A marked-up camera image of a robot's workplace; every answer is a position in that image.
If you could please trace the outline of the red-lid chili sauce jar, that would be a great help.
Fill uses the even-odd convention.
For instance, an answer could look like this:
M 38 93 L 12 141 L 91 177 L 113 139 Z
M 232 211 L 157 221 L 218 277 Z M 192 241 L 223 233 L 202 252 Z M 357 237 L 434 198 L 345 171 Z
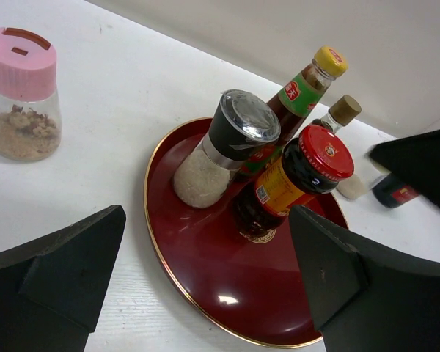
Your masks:
M 328 194 L 354 173 L 344 142 L 319 125 L 308 125 L 280 157 L 232 200 L 238 231 L 261 238 L 279 227 L 295 205 Z

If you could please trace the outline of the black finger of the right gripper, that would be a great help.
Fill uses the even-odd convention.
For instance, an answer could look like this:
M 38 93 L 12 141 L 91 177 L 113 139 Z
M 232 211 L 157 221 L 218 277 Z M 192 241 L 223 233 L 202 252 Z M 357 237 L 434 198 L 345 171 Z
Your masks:
M 368 158 L 440 209 L 440 129 L 376 144 Z

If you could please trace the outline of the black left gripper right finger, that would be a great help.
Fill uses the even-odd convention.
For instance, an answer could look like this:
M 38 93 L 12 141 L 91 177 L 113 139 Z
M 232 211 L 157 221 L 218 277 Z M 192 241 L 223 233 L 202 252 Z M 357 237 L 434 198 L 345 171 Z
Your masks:
M 289 215 L 315 329 L 328 351 L 440 351 L 440 263 L 351 232 L 304 206 Z

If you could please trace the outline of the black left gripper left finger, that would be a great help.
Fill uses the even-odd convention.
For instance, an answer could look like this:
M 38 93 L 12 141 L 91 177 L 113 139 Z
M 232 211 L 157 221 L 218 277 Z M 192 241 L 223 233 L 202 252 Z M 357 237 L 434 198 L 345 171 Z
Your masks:
M 0 351 L 83 351 L 125 229 L 112 205 L 0 252 Z

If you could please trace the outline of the black-top salt grinder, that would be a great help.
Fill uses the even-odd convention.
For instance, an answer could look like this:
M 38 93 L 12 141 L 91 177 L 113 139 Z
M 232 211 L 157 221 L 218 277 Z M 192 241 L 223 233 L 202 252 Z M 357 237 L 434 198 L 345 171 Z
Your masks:
M 278 118 L 262 99 L 240 89 L 224 91 L 208 131 L 174 173 L 176 195 L 193 208 L 215 204 L 243 164 L 280 132 Z

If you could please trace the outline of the yellow-cap sauce bottle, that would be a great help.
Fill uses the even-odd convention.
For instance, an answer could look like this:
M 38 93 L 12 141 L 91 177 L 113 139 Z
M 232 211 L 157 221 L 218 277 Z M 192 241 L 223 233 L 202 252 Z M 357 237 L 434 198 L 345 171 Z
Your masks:
M 332 82 L 347 69 L 348 62 L 339 51 L 327 45 L 319 48 L 311 62 L 267 102 L 278 118 L 280 136 L 245 162 L 235 176 L 236 182 L 251 180 L 279 157 Z

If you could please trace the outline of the tall black-cap bottle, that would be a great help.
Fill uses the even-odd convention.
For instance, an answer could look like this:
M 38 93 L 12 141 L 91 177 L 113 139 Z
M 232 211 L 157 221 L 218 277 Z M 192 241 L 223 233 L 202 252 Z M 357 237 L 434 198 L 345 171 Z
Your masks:
M 398 208 L 417 198 L 419 193 L 393 174 L 388 174 L 372 188 L 373 196 L 386 208 Z

